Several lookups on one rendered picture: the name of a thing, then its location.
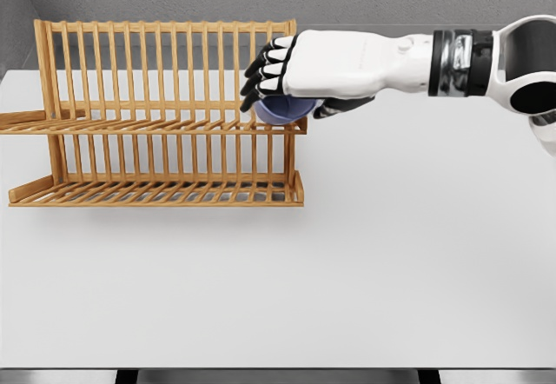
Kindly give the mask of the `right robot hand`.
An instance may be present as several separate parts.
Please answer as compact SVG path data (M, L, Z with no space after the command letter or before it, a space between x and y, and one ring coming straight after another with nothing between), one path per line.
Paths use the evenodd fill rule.
M247 67L240 111L277 96L317 99L313 117L356 109L383 88L388 38L345 30L305 30L277 37Z

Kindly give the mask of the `blue cup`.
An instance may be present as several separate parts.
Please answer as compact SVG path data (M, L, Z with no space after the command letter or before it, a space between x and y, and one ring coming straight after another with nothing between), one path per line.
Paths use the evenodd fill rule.
M295 122L307 116L322 99L294 96L267 96L253 104L257 117L264 123L278 126Z

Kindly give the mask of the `wooden two-tier dish rack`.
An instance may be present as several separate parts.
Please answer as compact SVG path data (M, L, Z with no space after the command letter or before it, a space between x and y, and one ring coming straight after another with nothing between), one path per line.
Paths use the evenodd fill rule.
M13 207L300 207L305 118L242 113L244 68L285 22L34 22L40 109L0 135L44 135L49 175Z

